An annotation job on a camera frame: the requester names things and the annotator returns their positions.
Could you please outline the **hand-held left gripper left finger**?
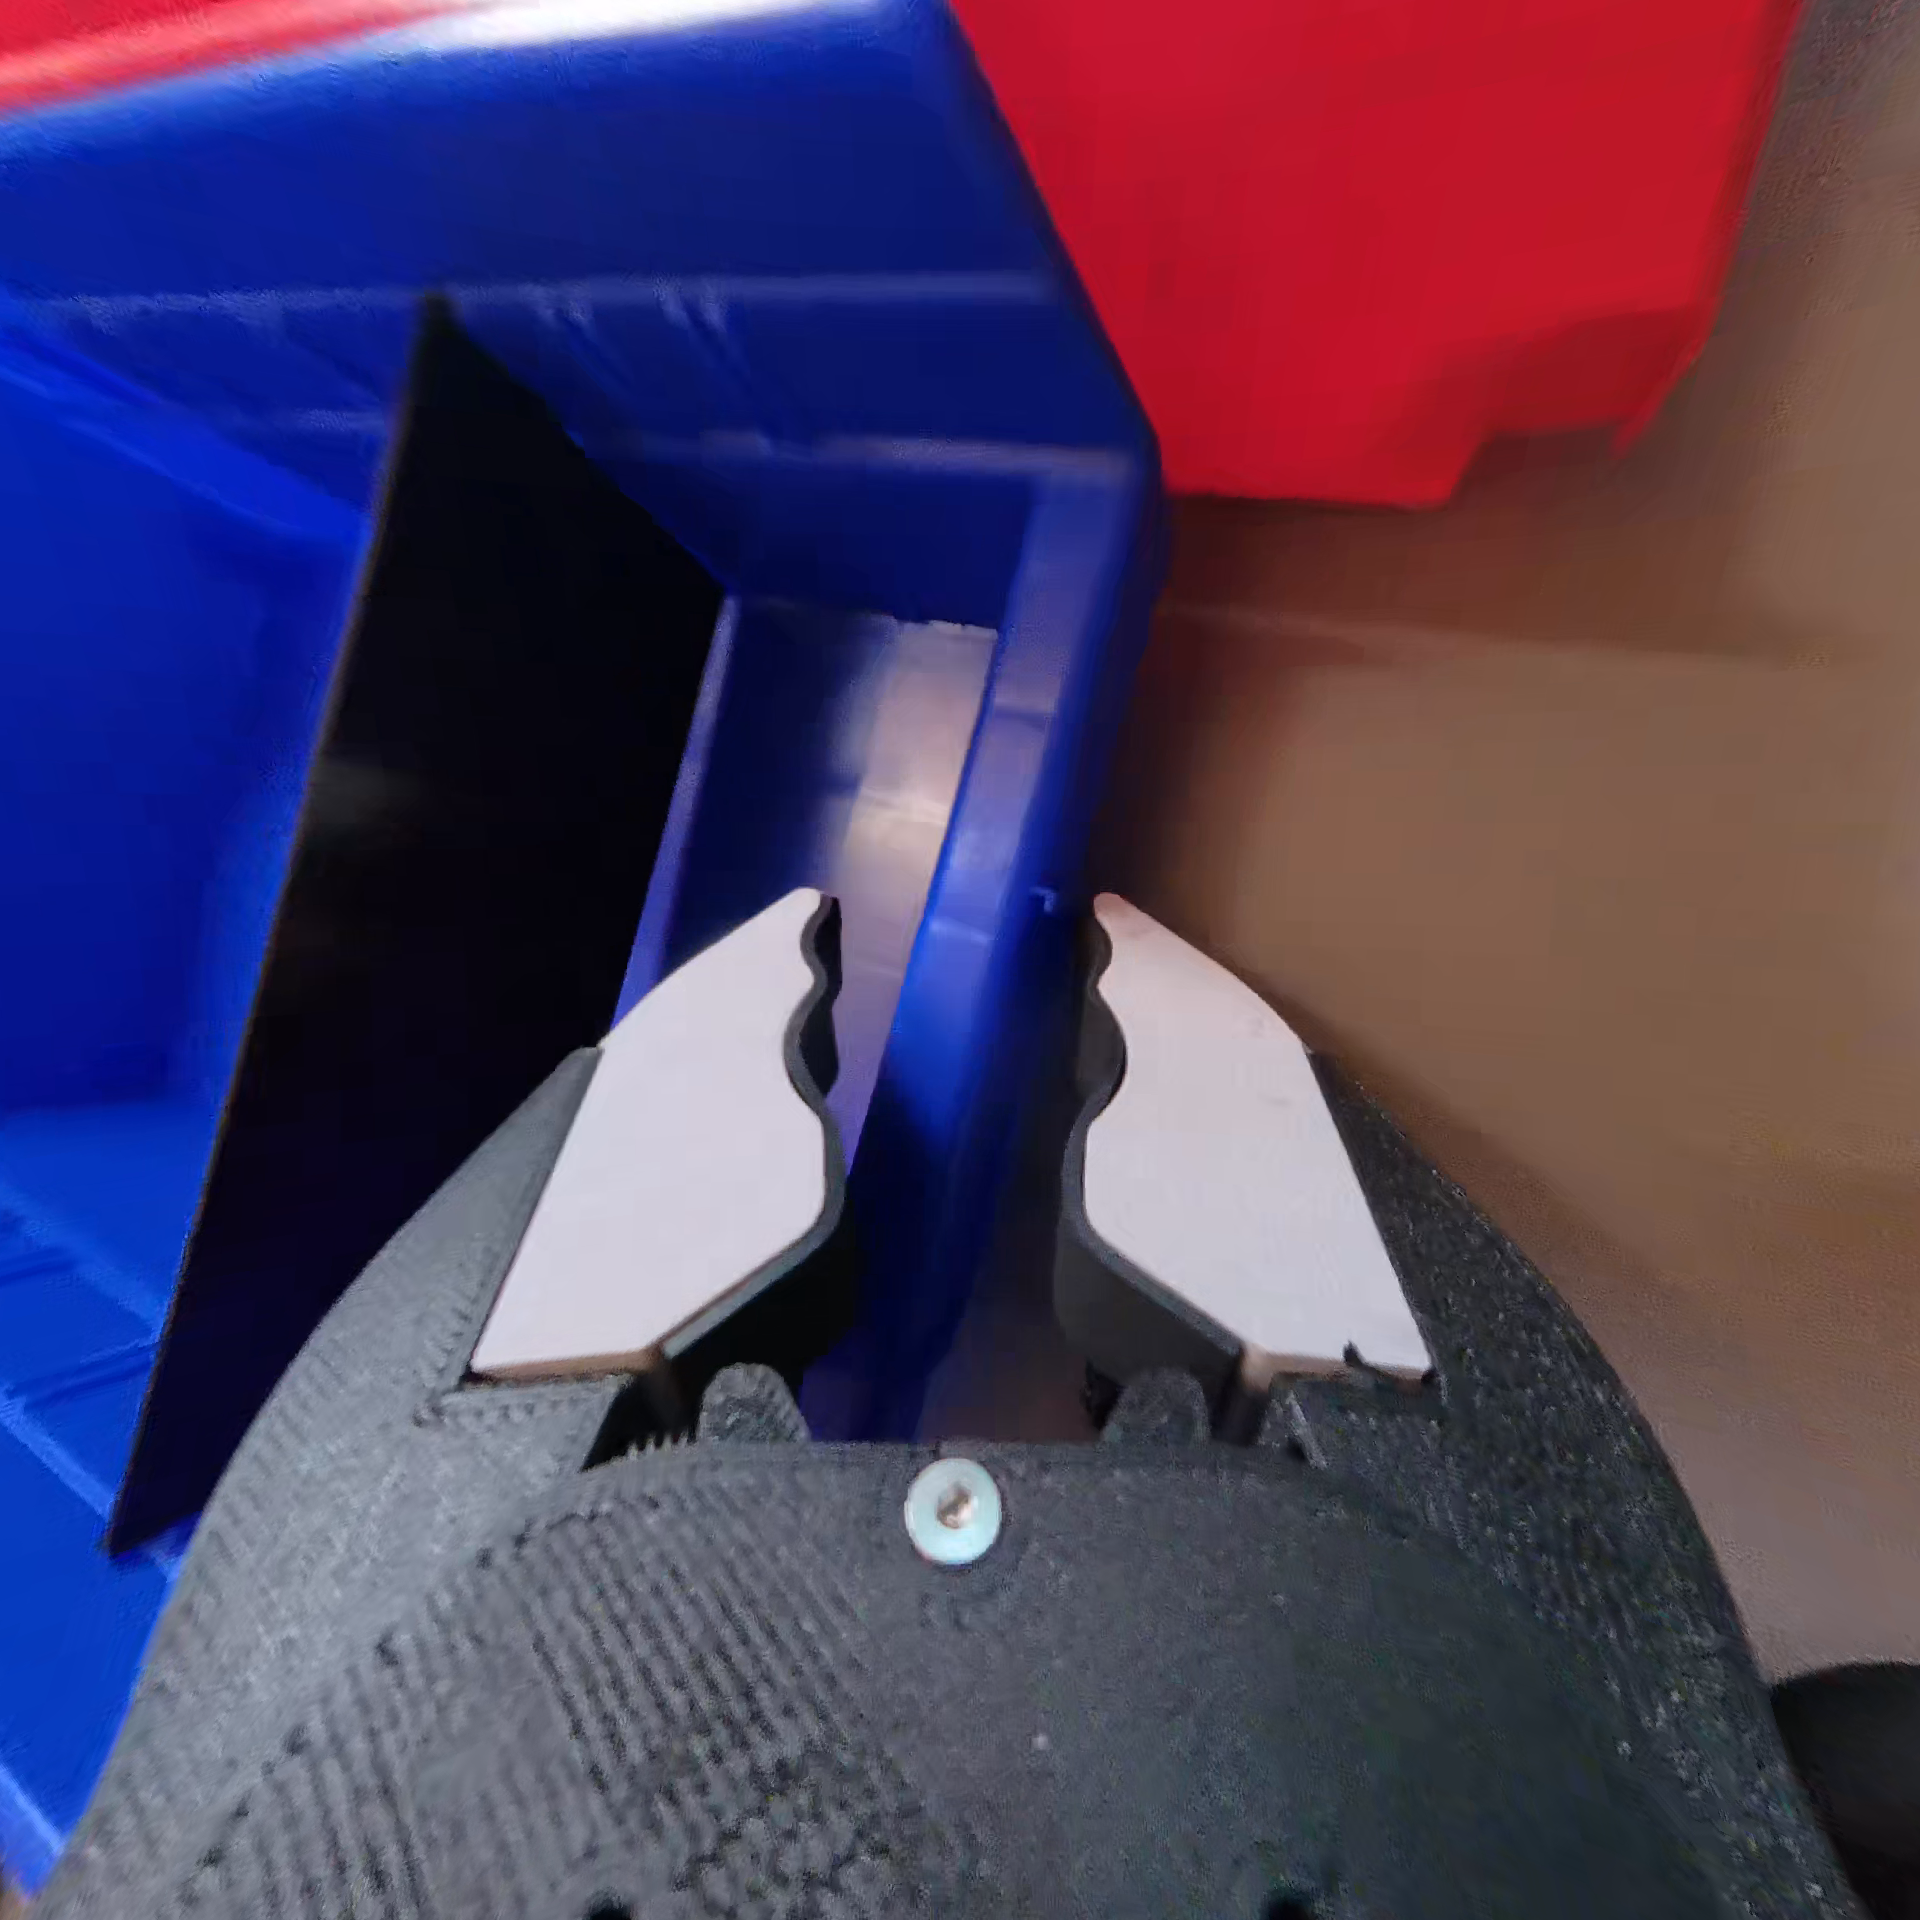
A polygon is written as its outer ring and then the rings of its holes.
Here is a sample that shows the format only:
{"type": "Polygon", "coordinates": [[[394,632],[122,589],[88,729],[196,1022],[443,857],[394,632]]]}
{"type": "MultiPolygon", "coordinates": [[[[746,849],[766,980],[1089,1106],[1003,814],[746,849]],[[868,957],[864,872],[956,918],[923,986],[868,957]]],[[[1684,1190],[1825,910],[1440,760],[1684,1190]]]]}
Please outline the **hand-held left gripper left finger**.
{"type": "Polygon", "coordinates": [[[799,884],[616,1018],[477,1334],[480,1380],[688,1363],[829,1251],[840,931],[840,900],[799,884]]]}

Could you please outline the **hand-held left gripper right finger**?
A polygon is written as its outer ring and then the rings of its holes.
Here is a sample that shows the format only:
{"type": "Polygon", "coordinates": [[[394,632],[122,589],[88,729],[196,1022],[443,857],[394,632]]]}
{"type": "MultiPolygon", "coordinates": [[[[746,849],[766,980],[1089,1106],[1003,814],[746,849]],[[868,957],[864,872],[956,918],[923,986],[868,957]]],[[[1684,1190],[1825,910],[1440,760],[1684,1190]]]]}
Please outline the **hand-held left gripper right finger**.
{"type": "Polygon", "coordinates": [[[1432,1372],[1310,1046],[1236,974],[1093,898],[1052,1309],[1094,1376],[1432,1372]]]}

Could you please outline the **blue plastic bin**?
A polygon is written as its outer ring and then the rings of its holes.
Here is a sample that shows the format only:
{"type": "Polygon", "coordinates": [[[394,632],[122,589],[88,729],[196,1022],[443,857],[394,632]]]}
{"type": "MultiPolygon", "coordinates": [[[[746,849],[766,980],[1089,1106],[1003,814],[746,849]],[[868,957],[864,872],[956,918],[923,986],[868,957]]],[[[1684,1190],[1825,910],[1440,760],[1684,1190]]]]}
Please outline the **blue plastic bin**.
{"type": "Polygon", "coordinates": [[[988,1260],[1162,475],[948,3],[3,3],[3,1876],[408,1216],[844,910],[907,1434],[988,1260]]]}

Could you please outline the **red plastic bin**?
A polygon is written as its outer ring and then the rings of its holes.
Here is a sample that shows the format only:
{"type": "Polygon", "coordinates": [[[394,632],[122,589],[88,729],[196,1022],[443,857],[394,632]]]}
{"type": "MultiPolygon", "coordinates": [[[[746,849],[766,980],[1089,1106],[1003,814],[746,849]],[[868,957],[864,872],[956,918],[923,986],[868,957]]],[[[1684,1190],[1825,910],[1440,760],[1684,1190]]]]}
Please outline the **red plastic bin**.
{"type": "Polygon", "coordinates": [[[1807,3],[3,3],[11,334],[298,466],[434,290],[718,549],[1434,505],[1707,344],[1807,3]]]}

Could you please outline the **black bin divider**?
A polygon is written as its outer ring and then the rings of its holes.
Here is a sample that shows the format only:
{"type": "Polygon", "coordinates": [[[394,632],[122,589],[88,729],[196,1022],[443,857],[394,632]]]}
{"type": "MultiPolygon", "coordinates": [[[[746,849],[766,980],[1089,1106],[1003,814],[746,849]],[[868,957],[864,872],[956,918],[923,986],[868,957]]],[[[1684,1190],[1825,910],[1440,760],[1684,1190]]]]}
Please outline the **black bin divider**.
{"type": "Polygon", "coordinates": [[[113,1553],[198,1515],[327,1309],[611,1025],[718,612],[424,299],[113,1553]]]}

